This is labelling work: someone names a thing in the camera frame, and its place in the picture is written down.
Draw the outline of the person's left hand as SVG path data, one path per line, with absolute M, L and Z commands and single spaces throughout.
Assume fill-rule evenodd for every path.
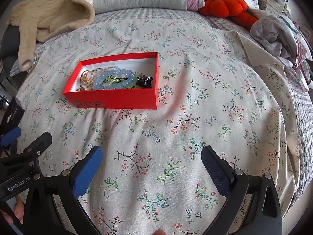
M 15 217 L 19 220 L 19 222 L 23 223 L 24 217 L 24 203 L 19 195 L 16 195 L 14 198 L 6 201 L 9 208 L 13 211 Z M 6 219 L 9 224 L 13 224 L 13 219 L 10 215 L 8 215 L 5 211 L 1 210 L 1 215 Z

